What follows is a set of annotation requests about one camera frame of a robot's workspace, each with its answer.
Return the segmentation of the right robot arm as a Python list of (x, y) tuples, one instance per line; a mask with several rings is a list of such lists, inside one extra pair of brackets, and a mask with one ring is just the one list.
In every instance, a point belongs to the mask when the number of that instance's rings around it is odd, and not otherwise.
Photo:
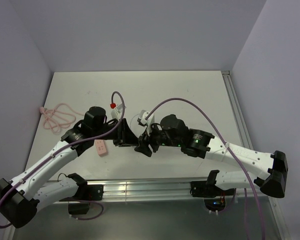
[(137, 122), (145, 127), (138, 138), (136, 152), (151, 157), (160, 147), (176, 147), (189, 157), (214, 160), (238, 166), (239, 171), (211, 170), (205, 182), (207, 191), (217, 195), (221, 191), (243, 189), (250, 186), (270, 197), (285, 197), (288, 177), (286, 154), (276, 150), (273, 153), (254, 151), (229, 142), (220, 137), (188, 128), (184, 121), (174, 114), (165, 116), (160, 123), (147, 112), (138, 116)]

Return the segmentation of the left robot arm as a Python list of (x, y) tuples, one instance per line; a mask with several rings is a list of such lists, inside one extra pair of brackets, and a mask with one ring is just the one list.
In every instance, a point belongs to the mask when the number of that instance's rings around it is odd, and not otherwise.
[(0, 214), (10, 226), (22, 228), (43, 208), (63, 199), (87, 201), (87, 181), (77, 173), (45, 185), (61, 168), (91, 148), (96, 140), (112, 140), (115, 146), (130, 147), (138, 142), (124, 117), (123, 104), (111, 105), (112, 119), (106, 121), (106, 111), (93, 106), (73, 128), (42, 159), (23, 173), (7, 181), (0, 179)]

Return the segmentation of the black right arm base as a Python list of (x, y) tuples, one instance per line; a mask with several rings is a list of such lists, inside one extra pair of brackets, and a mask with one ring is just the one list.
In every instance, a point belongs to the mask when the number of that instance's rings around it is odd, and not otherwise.
[(189, 193), (195, 198), (216, 198), (234, 195), (234, 188), (223, 190), (217, 187), (216, 183), (216, 180), (191, 181)]

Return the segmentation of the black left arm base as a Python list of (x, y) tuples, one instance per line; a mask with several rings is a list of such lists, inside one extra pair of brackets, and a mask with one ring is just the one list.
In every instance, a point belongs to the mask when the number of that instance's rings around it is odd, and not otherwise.
[[(69, 203), (67, 207), (69, 215), (81, 220), (98, 218), (104, 212), (104, 206), (100, 203), (103, 198), (103, 193), (104, 186), (102, 184), (88, 184), (79, 187), (74, 196), (67, 198), (68, 202), (73, 202)], [(99, 209), (96, 216), (86, 218), (80, 217), (80, 215), (86, 215), (93, 207)]]

